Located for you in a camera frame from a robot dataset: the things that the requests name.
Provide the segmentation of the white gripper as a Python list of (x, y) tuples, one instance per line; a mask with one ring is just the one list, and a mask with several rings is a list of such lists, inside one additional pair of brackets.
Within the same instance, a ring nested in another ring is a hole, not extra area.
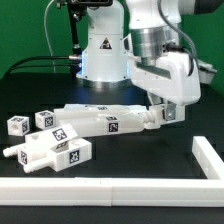
[(166, 121), (176, 118), (176, 104), (193, 104), (201, 96), (198, 69), (194, 67), (189, 75), (190, 59), (187, 53), (169, 52), (158, 58), (154, 66), (144, 66), (137, 57), (130, 55), (128, 64), (132, 83), (148, 92), (151, 106), (162, 106), (163, 99), (170, 101), (164, 106)]

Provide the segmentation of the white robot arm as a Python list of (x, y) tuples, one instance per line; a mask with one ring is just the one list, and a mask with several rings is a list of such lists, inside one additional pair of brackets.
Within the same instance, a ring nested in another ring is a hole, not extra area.
[(89, 42), (83, 71), (92, 82), (112, 82), (128, 70), (132, 83), (175, 105), (186, 106), (200, 98), (199, 68), (194, 45), (179, 47), (189, 37), (179, 29), (185, 14), (208, 14), (224, 0), (126, 0), (130, 33), (122, 38), (123, 8), (88, 6)]

